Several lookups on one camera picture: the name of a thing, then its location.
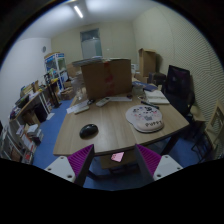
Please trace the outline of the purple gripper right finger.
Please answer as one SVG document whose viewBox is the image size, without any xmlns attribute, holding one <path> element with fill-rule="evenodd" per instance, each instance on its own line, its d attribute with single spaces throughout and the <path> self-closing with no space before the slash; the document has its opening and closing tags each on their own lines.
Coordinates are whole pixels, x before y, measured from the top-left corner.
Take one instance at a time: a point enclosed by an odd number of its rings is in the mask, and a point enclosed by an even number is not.
<svg viewBox="0 0 224 224">
<path fill-rule="evenodd" d="M 169 155 L 161 156 L 139 144 L 134 146 L 134 152 L 141 174 L 147 181 L 160 180 L 182 169 L 182 166 Z"/>
</svg>

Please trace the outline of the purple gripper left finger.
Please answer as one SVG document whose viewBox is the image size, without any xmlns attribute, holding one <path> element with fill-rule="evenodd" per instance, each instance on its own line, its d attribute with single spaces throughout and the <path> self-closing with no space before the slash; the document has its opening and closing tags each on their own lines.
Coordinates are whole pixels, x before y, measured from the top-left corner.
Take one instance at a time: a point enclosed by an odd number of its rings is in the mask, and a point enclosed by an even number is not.
<svg viewBox="0 0 224 224">
<path fill-rule="evenodd" d="M 93 158 L 94 145 L 91 144 L 68 157 L 58 157 L 45 170 L 76 185 L 83 186 Z"/>
</svg>

